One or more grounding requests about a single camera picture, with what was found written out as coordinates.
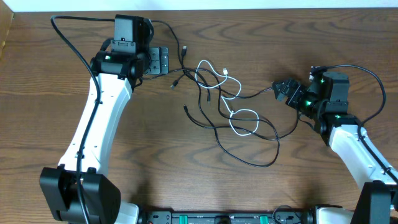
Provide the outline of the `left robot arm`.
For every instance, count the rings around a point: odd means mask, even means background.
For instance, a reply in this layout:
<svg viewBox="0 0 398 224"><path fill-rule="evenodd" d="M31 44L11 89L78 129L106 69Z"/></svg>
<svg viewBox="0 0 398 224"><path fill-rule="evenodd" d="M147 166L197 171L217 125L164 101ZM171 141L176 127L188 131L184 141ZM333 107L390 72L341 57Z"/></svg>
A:
<svg viewBox="0 0 398 224"><path fill-rule="evenodd" d="M167 47L151 47L152 21L117 15L114 36L84 61L90 89L75 135L57 167L39 183L55 220L67 223L137 223L139 207L125 202L108 179L109 158L124 107L144 75L169 71Z"/></svg>

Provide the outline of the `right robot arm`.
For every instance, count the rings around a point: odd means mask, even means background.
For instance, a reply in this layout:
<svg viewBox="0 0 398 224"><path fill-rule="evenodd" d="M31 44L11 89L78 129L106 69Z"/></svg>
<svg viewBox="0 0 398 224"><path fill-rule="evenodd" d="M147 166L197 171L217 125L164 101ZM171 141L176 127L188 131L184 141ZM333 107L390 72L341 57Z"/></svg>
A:
<svg viewBox="0 0 398 224"><path fill-rule="evenodd" d="M397 210L397 171L369 139L362 122L348 113L349 78L321 70L305 86L294 79L272 84L277 100L314 121L313 128L344 162L361 193L355 210L317 205L302 223L389 223Z"/></svg>

